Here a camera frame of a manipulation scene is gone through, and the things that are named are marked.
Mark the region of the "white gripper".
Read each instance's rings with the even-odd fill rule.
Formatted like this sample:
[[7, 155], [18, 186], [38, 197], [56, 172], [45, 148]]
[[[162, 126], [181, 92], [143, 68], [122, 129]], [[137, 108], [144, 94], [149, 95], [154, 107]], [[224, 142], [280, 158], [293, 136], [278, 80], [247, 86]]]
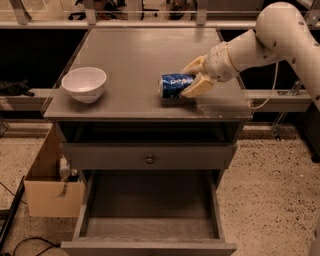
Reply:
[[212, 47], [205, 57], [199, 56], [194, 59], [182, 69], [182, 73], [197, 74], [192, 84], [180, 93], [180, 96], [185, 98], [200, 96], [211, 90], [216, 80], [227, 82], [239, 74], [229, 57], [228, 44], [226, 42], [221, 42]]

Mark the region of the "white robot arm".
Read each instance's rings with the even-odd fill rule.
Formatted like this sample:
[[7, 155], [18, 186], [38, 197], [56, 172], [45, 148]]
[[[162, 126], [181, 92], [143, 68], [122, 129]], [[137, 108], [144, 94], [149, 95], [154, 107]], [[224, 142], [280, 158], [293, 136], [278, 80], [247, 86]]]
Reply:
[[[286, 61], [303, 84], [308, 94], [319, 94], [320, 53], [300, 12], [286, 2], [276, 2], [265, 7], [258, 15], [253, 30], [222, 42], [207, 54], [196, 58], [183, 72], [196, 76], [196, 81], [185, 89], [183, 95], [196, 97], [210, 90], [217, 82], [227, 82], [240, 72], [258, 66]], [[308, 248], [303, 248], [299, 235], [269, 235], [262, 230], [258, 237], [261, 249], [237, 252], [232, 256], [320, 256], [319, 224], [307, 238]]]

